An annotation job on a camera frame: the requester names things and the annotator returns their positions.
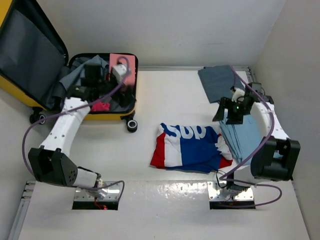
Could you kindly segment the blue white red shirt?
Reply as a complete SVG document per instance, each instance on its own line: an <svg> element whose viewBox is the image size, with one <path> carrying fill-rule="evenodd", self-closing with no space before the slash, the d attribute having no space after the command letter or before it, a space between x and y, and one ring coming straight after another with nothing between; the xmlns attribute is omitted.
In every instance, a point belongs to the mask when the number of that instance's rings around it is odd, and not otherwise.
<svg viewBox="0 0 320 240"><path fill-rule="evenodd" d="M232 153L220 130L200 125L159 125L151 166L208 174L232 163Z"/></svg>

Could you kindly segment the yellow suitcase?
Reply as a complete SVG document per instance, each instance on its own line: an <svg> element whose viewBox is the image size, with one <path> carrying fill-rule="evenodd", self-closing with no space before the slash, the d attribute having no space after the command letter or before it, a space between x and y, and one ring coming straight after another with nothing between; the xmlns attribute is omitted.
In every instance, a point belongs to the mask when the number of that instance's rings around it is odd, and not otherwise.
<svg viewBox="0 0 320 240"><path fill-rule="evenodd" d="M30 123L45 123L43 110L63 106L63 78L93 59L69 57L67 48L35 0L11 0L0 27L0 86L32 108Z"/></svg>

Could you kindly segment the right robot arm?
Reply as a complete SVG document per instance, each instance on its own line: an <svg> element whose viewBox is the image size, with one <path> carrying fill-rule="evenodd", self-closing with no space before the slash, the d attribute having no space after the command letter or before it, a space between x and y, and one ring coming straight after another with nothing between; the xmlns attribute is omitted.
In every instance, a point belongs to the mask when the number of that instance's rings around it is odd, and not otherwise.
<svg viewBox="0 0 320 240"><path fill-rule="evenodd" d="M292 178L301 145L284 132L271 99L223 97L213 121L219 122L238 161L236 169L224 177L227 190L242 192L259 182Z"/></svg>

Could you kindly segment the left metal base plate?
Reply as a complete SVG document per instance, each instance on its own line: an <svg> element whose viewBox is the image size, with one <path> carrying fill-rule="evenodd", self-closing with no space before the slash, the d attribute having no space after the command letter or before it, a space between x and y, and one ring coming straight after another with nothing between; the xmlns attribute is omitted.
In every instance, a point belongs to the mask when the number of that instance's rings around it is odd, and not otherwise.
<svg viewBox="0 0 320 240"><path fill-rule="evenodd" d="M120 197L122 184L120 182L100 181L98 190L88 190L84 187L77 187L74 192L75 202L93 202L96 198L98 202L114 202Z"/></svg>

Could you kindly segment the pink towel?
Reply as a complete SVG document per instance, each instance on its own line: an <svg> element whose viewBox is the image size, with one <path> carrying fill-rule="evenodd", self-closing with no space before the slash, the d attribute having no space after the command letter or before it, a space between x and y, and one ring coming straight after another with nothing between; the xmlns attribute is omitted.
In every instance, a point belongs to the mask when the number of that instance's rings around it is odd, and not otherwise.
<svg viewBox="0 0 320 240"><path fill-rule="evenodd" d="M95 103L91 107L92 112L108 112L110 110L111 104L109 102L101 102Z"/></svg>

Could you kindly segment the dark grey garment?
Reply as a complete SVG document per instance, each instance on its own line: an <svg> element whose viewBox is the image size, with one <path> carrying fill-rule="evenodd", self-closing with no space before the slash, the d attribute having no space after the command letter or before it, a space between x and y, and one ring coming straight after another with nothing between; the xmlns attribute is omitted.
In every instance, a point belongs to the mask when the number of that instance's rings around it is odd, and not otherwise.
<svg viewBox="0 0 320 240"><path fill-rule="evenodd" d="M198 71L198 76L210 104L219 102L222 97L231 98L231 87L245 89L230 65L206 66Z"/></svg>

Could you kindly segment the grey blue garment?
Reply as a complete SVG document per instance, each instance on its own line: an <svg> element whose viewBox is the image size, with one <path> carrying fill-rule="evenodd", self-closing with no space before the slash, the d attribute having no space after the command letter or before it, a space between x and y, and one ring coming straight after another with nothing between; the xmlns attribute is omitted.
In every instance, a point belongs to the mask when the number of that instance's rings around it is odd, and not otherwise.
<svg viewBox="0 0 320 240"><path fill-rule="evenodd" d="M110 54L81 53L71 58L68 66L63 66L56 80L43 97L48 110L62 107L67 91L72 84L81 85L85 64L100 64L103 68L109 65Z"/></svg>

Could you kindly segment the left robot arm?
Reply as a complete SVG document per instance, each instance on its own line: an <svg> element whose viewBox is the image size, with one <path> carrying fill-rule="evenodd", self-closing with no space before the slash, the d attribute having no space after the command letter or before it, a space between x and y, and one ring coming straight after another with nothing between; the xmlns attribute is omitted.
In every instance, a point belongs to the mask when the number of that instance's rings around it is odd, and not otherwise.
<svg viewBox="0 0 320 240"><path fill-rule="evenodd" d="M36 181L89 192L105 187L100 173L77 166L70 159L70 150L93 106L118 93L131 72L128 62L117 62L112 66L110 81L106 81L105 69L100 63L84 64L77 71L66 92L61 112L54 115L53 128L39 147L31 148L24 158L29 161Z"/></svg>

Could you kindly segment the light blue garment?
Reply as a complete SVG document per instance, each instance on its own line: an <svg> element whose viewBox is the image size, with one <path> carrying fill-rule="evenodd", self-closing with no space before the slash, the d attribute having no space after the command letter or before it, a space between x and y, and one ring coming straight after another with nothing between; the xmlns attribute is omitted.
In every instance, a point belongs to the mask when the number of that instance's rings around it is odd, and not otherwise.
<svg viewBox="0 0 320 240"><path fill-rule="evenodd" d="M225 112L219 126L233 158L240 163L259 146L262 137L251 115L243 117L243 124L227 124L227 115Z"/></svg>

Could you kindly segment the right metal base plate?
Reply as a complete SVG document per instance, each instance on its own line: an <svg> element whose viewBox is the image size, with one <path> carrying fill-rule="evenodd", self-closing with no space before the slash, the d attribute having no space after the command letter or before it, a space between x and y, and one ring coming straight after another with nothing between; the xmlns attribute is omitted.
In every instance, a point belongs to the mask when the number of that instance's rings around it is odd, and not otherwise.
<svg viewBox="0 0 320 240"><path fill-rule="evenodd" d="M241 190L227 189L226 181L208 181L207 190L210 202L249 202L254 200L254 194L251 187L245 187Z"/></svg>

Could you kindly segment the metal base plate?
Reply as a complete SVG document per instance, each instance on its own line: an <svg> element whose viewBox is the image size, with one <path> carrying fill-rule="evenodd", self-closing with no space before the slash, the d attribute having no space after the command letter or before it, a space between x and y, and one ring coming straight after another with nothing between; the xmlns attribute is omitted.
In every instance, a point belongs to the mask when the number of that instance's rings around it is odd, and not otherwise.
<svg viewBox="0 0 320 240"><path fill-rule="evenodd" d="M88 190L84 187L77 187L74 192L75 202L93 202L96 198L98 202L114 202L120 197L122 184L120 182L100 181L98 190Z"/></svg>
<svg viewBox="0 0 320 240"><path fill-rule="evenodd" d="M251 187L245 187L241 190L227 189L226 181L208 181L207 190L210 202L249 202L254 200L254 194Z"/></svg>

